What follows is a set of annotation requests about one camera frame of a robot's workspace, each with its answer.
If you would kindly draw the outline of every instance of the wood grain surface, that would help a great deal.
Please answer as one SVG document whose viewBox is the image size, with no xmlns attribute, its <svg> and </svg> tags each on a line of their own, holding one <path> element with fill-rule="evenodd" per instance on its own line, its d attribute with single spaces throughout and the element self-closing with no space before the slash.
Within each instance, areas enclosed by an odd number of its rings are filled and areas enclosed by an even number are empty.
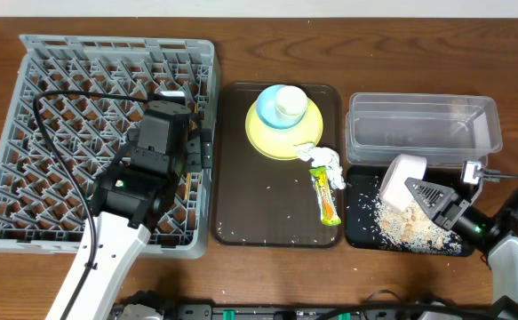
<svg viewBox="0 0 518 320">
<path fill-rule="evenodd" d="M 0 134 L 25 53 L 18 34 L 202 38 L 215 43 L 221 85 L 329 84 L 347 112 L 355 92 L 486 95 L 498 103 L 504 149 L 490 167 L 518 173 L 518 20 L 0 19 Z M 493 214 L 518 181 L 487 185 Z M 0 319 L 40 319 L 74 256 L 0 254 Z M 218 304 L 345 305 L 378 289 L 460 304 L 491 300 L 491 273 L 470 258 L 357 250 L 226 247 L 199 260 L 139 259 L 119 298 L 155 289 Z"/>
</svg>

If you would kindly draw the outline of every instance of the gray drying rack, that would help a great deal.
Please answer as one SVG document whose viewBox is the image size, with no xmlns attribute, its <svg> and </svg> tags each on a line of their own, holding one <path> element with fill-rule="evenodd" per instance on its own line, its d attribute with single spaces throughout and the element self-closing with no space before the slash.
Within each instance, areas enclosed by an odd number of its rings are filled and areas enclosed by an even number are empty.
<svg viewBox="0 0 518 320">
<path fill-rule="evenodd" d="M 183 91 L 203 127 L 215 129 L 219 63 L 204 40 L 21 35 L 28 53 L 0 139 L 0 252 L 76 252 L 82 205 L 37 130 L 31 102 L 46 90 L 85 90 L 137 97 Z M 137 102 L 53 97 L 42 116 L 73 174 L 91 196 L 95 177 L 137 128 Z M 207 249 L 211 170 L 182 177 L 143 256 L 199 258 Z"/>
</svg>

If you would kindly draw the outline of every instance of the white wall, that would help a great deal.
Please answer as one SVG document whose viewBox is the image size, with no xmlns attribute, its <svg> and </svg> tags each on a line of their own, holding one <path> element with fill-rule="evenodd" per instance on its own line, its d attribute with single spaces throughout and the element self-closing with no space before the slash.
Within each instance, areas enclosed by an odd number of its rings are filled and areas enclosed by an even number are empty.
<svg viewBox="0 0 518 320">
<path fill-rule="evenodd" d="M 518 0 L 0 0 L 0 17 L 518 18 Z"/>
</svg>

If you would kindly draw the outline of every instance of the blue bowl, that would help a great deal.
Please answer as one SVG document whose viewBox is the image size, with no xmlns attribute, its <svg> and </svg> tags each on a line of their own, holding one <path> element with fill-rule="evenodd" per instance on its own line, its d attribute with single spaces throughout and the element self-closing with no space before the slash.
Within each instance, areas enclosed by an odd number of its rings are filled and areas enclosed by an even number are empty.
<svg viewBox="0 0 518 320">
<path fill-rule="evenodd" d="M 257 114 L 259 119 L 271 128 L 288 129 L 299 122 L 299 120 L 281 118 L 276 113 L 276 93 L 284 86 L 286 85 L 271 85 L 263 90 L 257 98 Z"/>
</svg>

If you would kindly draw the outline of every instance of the clear plastic container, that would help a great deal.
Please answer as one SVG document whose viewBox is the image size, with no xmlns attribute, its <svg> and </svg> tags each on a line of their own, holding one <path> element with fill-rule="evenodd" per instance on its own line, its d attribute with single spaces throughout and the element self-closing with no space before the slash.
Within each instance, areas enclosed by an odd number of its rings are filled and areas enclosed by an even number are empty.
<svg viewBox="0 0 518 320">
<path fill-rule="evenodd" d="M 431 166 L 487 161 L 503 143 L 492 98 L 441 94 L 356 93 L 346 125 L 350 164 L 389 163 L 399 154 Z"/>
</svg>

